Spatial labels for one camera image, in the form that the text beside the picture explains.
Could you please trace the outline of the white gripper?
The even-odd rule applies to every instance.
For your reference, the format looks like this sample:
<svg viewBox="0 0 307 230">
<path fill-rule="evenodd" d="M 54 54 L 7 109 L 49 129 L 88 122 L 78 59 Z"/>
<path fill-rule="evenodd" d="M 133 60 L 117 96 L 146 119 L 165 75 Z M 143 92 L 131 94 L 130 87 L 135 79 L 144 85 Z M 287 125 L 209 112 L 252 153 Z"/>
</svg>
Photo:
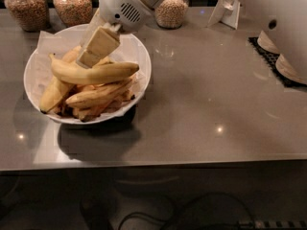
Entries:
<svg viewBox="0 0 307 230">
<path fill-rule="evenodd" d="M 142 0 L 99 0 L 99 10 L 94 12 L 80 41 L 82 48 L 76 62 L 91 68 L 119 47 L 120 29 L 123 33 L 137 32 L 152 15 Z"/>
</svg>

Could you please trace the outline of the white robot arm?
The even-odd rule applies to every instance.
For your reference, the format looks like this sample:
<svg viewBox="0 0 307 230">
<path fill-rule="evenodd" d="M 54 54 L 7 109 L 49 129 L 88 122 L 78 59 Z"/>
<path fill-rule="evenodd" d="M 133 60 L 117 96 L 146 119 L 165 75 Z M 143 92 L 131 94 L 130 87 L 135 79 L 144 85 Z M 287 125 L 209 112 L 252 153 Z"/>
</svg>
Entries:
<svg viewBox="0 0 307 230">
<path fill-rule="evenodd" d="M 98 61 L 98 54 L 88 50 L 99 28 L 115 27 L 117 34 L 138 31 L 164 0 L 99 0 L 99 9 L 81 40 L 80 66 L 88 68 Z M 209 25 L 223 22 L 238 24 L 238 12 L 245 7 L 249 15 L 277 47 L 280 54 L 277 71 L 285 78 L 307 83 L 307 0 L 218 0 Z"/>
</svg>

